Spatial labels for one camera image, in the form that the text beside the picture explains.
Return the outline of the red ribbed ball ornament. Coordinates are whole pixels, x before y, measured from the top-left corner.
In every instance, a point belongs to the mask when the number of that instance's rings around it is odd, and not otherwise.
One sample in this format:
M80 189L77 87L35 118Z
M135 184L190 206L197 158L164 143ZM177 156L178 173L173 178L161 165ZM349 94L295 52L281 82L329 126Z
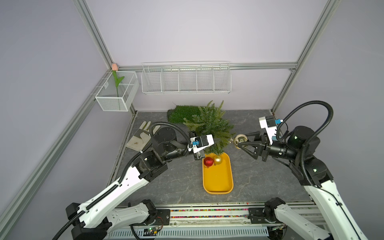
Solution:
M204 158L204 160L203 160L203 164L204 164L204 166L205 166L206 168L210 168L210 167L212 167L212 166L214 165L214 163L215 163L215 161L214 161L214 159L211 158L211 157L206 157L206 158Z

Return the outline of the shiny gold ball ornament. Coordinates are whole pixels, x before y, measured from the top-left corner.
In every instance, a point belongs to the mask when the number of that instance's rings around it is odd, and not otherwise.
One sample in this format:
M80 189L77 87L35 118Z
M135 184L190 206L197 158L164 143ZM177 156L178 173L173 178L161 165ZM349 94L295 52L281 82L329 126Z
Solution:
M234 146L240 150L239 143L244 143L248 141L248 137L244 134L238 134L234 138L231 138L229 143L233 143Z

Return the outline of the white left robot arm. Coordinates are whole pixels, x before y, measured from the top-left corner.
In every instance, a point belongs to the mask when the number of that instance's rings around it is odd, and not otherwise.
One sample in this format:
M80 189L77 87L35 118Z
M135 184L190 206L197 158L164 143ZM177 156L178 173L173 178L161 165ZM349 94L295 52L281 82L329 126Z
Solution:
M110 232L125 226L153 224L158 210L151 200L121 210L116 207L165 172L168 162L189 154L200 160L204 158L204 150L214 144L212 135L198 136L194 131L186 134L168 122L153 122L148 132L149 141L129 160L119 178L90 200L67 206L69 221L55 234L55 240L69 227L74 240L103 240Z

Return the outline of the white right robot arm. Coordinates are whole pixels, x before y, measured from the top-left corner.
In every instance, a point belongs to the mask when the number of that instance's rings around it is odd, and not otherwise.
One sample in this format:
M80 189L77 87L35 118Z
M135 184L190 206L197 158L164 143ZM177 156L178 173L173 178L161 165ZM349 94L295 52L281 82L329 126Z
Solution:
M297 126L292 131L280 135L280 130L298 110L320 105L327 109L328 115L315 131L309 127ZM342 197L326 164L315 157L314 152L320 144L318 135L331 123L334 116L332 106L324 101L309 101L292 110L284 119L274 116L260 118L260 131L239 134L234 138L236 148L243 150L253 159L268 157L288 167L318 207L328 230L324 230L294 211L280 198L265 202L263 210L250 210L249 219L264 219L269 224L281 224L279 229L270 230L270 238L276 239L278 232L289 227L305 240L365 240L367 237L360 229Z

